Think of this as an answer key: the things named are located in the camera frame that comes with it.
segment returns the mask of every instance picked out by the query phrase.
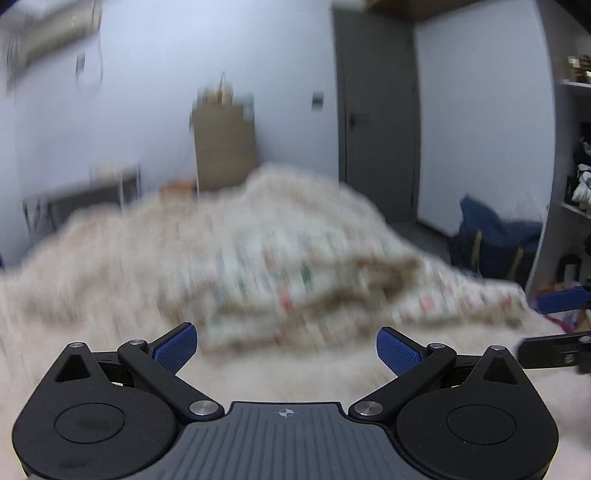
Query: navy bag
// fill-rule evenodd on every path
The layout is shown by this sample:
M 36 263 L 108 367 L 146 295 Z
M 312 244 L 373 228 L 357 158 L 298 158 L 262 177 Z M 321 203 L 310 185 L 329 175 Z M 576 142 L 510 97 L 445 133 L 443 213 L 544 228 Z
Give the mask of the navy bag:
M 452 264 L 484 278 L 515 281 L 525 288 L 542 224 L 506 222 L 487 205 L 469 196 L 462 199 L 460 207 L 463 216 L 460 231 L 450 240 Z

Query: door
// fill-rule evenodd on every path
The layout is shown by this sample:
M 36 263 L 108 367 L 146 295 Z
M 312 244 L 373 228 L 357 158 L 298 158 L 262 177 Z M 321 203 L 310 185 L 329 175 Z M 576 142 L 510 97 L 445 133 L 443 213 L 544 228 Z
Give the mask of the door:
M 339 176 L 390 224 L 416 218 L 420 124 L 413 25 L 333 10 Z

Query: air conditioner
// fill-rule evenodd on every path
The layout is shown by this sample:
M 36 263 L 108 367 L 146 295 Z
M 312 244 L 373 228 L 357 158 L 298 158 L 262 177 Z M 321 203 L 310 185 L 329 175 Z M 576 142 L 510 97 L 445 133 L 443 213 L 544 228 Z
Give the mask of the air conditioner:
M 36 60 L 98 31 L 101 5 L 86 0 L 27 27 L 8 47 L 9 86 Z

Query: floor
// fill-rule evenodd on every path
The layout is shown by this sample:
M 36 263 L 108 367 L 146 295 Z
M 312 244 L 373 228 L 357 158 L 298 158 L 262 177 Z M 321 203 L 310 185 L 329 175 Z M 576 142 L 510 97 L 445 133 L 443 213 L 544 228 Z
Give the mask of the floor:
M 420 223 L 396 223 L 392 225 L 392 228 L 424 252 L 437 255 L 445 262 L 450 263 L 447 237 L 442 233 Z

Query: brown box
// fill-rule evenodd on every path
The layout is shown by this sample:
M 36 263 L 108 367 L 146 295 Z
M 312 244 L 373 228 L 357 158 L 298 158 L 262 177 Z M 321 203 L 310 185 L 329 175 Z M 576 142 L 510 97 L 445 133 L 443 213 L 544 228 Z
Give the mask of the brown box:
M 254 119 L 241 105 L 200 105 L 193 109 L 200 191 L 239 185 L 258 166 Z

